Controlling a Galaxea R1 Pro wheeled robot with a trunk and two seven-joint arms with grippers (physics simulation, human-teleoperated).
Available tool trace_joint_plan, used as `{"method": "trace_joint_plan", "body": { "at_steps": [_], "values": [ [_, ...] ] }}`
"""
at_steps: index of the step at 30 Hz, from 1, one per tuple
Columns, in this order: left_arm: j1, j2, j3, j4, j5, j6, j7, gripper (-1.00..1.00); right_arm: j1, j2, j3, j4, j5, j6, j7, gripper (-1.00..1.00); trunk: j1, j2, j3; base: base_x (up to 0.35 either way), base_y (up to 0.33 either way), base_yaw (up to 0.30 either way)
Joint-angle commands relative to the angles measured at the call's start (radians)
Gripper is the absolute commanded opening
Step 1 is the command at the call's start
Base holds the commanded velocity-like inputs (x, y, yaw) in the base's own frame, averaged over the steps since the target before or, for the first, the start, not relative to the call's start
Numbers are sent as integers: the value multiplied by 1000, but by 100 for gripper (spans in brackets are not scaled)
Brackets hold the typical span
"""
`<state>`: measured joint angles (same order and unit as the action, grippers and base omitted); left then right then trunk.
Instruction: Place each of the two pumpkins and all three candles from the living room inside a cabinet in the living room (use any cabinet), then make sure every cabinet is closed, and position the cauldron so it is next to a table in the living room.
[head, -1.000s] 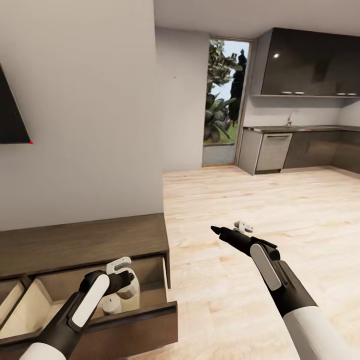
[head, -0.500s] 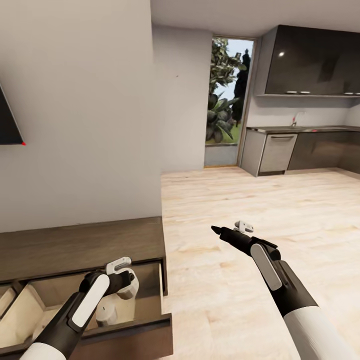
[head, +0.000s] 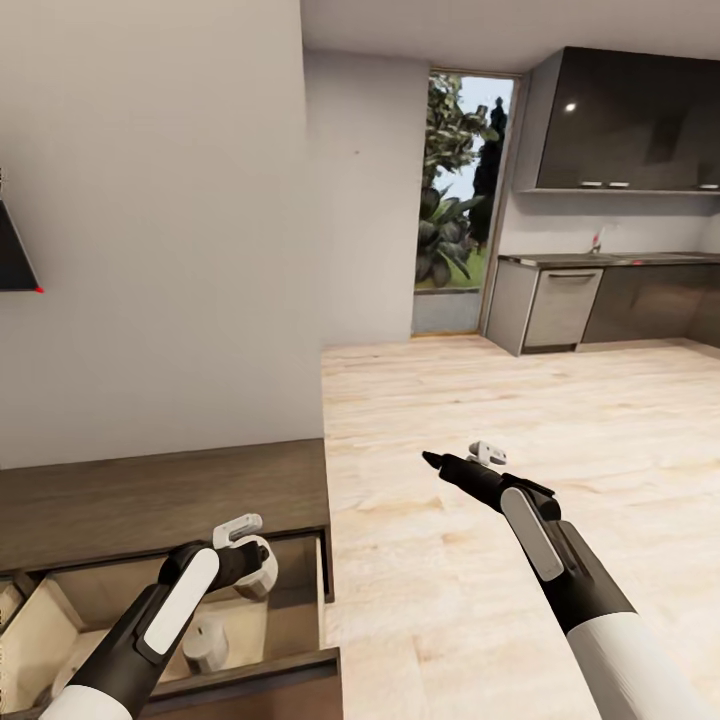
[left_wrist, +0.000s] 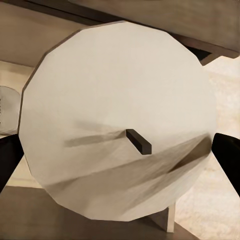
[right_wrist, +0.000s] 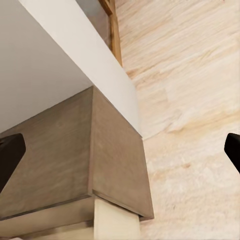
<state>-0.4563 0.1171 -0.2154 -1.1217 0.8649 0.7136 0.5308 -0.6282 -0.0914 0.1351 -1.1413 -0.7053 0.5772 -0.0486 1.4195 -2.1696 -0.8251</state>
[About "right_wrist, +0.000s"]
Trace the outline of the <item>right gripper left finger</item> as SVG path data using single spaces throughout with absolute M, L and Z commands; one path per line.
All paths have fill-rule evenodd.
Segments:
M 26 153 L 22 133 L 0 138 L 0 193 Z

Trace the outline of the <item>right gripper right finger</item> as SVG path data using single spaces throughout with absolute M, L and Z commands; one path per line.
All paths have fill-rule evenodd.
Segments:
M 230 132 L 225 141 L 224 151 L 240 173 L 240 135 Z

